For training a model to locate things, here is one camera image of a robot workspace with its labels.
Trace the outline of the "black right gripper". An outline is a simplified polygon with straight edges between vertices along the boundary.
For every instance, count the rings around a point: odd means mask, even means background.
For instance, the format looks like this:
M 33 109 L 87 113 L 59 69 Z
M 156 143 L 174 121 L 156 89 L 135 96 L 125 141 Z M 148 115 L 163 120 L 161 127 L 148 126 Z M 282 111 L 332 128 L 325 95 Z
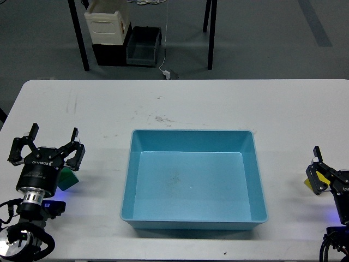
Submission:
M 314 147 L 313 153 L 314 158 L 306 169 L 306 175 L 314 190 L 314 194 L 320 195 L 330 186 L 340 222 L 343 225 L 348 225 L 348 170 L 340 170 L 339 173 L 325 164 L 319 146 Z M 317 173 L 322 174 L 330 181 L 329 186 L 319 180 Z M 344 182 L 339 180 L 340 174 L 344 176 Z

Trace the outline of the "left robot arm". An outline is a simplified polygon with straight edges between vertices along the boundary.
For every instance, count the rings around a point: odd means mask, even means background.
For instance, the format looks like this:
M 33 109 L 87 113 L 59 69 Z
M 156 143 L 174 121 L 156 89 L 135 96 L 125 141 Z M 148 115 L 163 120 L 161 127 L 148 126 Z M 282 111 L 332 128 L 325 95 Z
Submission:
M 14 138 L 8 161 L 23 165 L 16 190 L 22 198 L 8 200 L 8 219 L 1 221 L 1 258 L 8 261 L 38 261 L 55 248 L 53 237 L 45 231 L 46 222 L 60 216 L 63 201 L 52 200 L 56 190 L 67 190 L 78 183 L 85 147 L 74 128 L 70 141 L 61 146 L 36 147 L 39 126 L 34 123 L 28 134 Z

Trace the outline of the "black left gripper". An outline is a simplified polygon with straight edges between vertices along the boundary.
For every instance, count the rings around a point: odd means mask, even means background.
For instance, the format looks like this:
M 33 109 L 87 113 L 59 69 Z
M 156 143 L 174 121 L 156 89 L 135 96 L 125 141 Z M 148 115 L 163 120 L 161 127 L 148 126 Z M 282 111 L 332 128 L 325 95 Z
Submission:
M 16 185 L 17 191 L 24 192 L 27 189 L 36 188 L 43 190 L 45 197 L 53 197 L 63 167 L 79 171 L 85 154 L 85 146 L 76 140 L 79 130 L 75 127 L 70 142 L 58 150 L 48 147 L 41 147 L 38 150 L 34 144 L 38 130 L 38 124 L 33 123 L 27 135 L 13 139 L 8 161 L 13 166 L 24 163 Z M 23 158 L 21 153 L 24 146 L 28 146 L 31 153 Z

